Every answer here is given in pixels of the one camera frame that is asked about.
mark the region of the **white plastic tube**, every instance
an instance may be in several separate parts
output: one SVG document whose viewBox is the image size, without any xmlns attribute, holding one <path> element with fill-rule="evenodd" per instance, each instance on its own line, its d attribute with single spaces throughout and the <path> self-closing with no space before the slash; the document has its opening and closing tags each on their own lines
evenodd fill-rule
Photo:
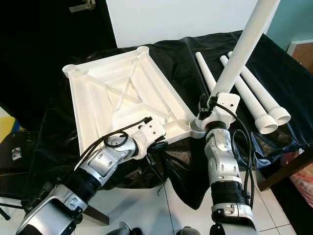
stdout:
<svg viewBox="0 0 313 235">
<path fill-rule="evenodd" d="M 207 66 L 204 58 L 202 57 L 200 52 L 196 53 L 196 59 L 198 61 L 198 64 L 200 66 L 200 69 L 202 71 L 202 74 L 204 76 L 204 80 L 207 84 L 207 87 L 209 88 L 210 94 L 213 92 L 214 87 L 216 85 L 216 81 L 209 69 L 209 67 Z"/>
<path fill-rule="evenodd" d="M 233 55 L 218 79 L 211 96 L 216 96 L 219 92 L 230 92 L 274 11 L 277 9 L 278 3 L 279 0 L 259 0 L 257 2 L 234 48 Z"/>
<path fill-rule="evenodd" d="M 251 88 L 253 93 L 258 97 L 259 101 L 266 109 L 269 115 L 271 115 L 277 122 L 277 124 L 283 125 L 291 119 L 290 114 L 286 109 L 279 106 L 276 100 L 270 95 L 270 93 L 262 86 L 262 84 L 256 79 L 256 77 L 250 72 L 250 70 L 244 66 L 242 72 L 242 77 Z"/>
<path fill-rule="evenodd" d="M 228 59 L 226 56 L 220 57 L 221 63 L 226 66 Z M 255 126 L 261 134 L 268 134 L 275 131 L 278 127 L 276 121 L 272 116 L 268 115 L 265 109 L 262 107 L 258 99 L 254 96 L 252 91 L 243 81 L 243 79 L 238 76 L 235 82 L 235 87 L 240 93 L 241 98 L 244 100 L 246 106 L 251 112 L 255 122 Z"/>
</svg>

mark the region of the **circular hole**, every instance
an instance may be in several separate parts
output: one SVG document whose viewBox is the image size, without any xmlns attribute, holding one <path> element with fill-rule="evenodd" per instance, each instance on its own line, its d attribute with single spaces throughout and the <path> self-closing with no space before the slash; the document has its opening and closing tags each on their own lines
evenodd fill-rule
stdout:
<svg viewBox="0 0 313 235">
<path fill-rule="evenodd" d="M 148 48 L 148 47 L 145 47 L 145 46 L 143 46 L 143 47 L 138 47 L 138 48 L 137 48 L 138 54 L 147 52 L 148 50 L 149 50 L 149 48 Z"/>
<path fill-rule="evenodd" d="M 280 125 L 283 125 L 283 124 L 285 124 L 285 123 L 287 123 L 287 122 L 289 122 L 290 121 L 290 116 L 283 116 L 283 117 L 281 117 L 281 118 L 279 118 L 279 119 L 277 119 L 276 120 L 276 122 L 277 122 L 277 124 L 280 126 Z"/>
<path fill-rule="evenodd" d="M 72 72 L 76 69 L 76 65 L 66 65 L 62 68 L 63 72 Z"/>
<path fill-rule="evenodd" d="M 275 131 L 277 129 L 277 125 L 273 124 L 273 125 L 268 125 L 264 128 L 262 128 L 262 130 L 260 131 L 261 134 L 265 135 L 265 134 L 269 134 L 272 133 L 273 131 Z"/>
</svg>

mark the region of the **white wall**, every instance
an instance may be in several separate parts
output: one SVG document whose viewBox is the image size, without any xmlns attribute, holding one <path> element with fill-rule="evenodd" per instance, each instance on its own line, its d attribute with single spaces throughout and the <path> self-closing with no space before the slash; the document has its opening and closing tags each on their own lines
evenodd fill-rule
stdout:
<svg viewBox="0 0 313 235">
<path fill-rule="evenodd" d="M 118 47 L 242 30 L 257 0 L 106 0 Z"/>
</svg>

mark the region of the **black cloth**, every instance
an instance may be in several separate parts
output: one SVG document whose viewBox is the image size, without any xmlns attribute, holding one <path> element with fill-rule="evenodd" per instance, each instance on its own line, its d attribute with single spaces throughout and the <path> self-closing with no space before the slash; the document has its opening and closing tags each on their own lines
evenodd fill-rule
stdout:
<svg viewBox="0 0 313 235">
<path fill-rule="evenodd" d="M 220 56 L 233 50 L 240 34 L 240 31 L 217 33 L 197 38 L 161 41 L 147 46 L 150 56 L 165 77 L 190 110 L 197 115 L 199 97 L 207 91 L 194 57 L 195 53 L 202 53 L 217 79 L 223 70 Z M 87 58 L 70 58 L 68 61 L 71 64 L 81 64 L 134 49 L 135 47 L 97 51 Z M 253 117 L 240 101 L 237 115 L 251 131 L 257 157 L 254 167 L 260 168 L 277 159 L 282 152 L 290 152 L 312 143 L 313 76 L 265 35 L 261 37 L 247 67 L 292 116 L 291 121 L 280 126 L 277 131 L 260 135 L 257 133 Z M 235 122 L 231 125 L 230 132 L 238 128 L 241 126 Z M 146 159 L 123 163 L 104 188 L 151 188 L 160 185 L 169 177 L 181 200 L 197 209 L 209 187 L 204 145 L 204 139 L 192 138 L 171 144 L 165 151 L 151 154 L 156 163 L 152 168 L 148 166 Z M 240 152 L 238 161 L 244 164 L 246 147 L 240 139 L 237 140 L 237 149 Z M 50 100 L 45 113 L 29 183 L 25 187 L 25 198 L 37 192 L 45 181 L 54 181 L 63 176 L 73 168 L 78 158 L 78 140 L 70 89 L 68 80 L 64 77 L 60 92 Z"/>
</svg>

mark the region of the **table leg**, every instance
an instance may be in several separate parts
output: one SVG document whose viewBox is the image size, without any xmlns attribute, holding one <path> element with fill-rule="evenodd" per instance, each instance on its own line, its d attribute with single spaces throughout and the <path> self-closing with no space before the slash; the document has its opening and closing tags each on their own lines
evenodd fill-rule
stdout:
<svg viewBox="0 0 313 235">
<path fill-rule="evenodd" d="M 96 221 L 100 222 L 102 226 L 109 225 L 110 218 L 105 214 L 101 213 L 97 209 L 88 205 L 87 209 L 84 210 L 84 214 L 90 216 L 91 218 L 95 219 Z"/>
<path fill-rule="evenodd" d="M 5 213 L 4 210 L 2 210 L 1 208 L 0 208 L 0 214 L 5 218 L 5 220 L 9 220 L 9 219 L 11 218 L 11 217 L 8 216 L 8 214 Z"/>
</svg>

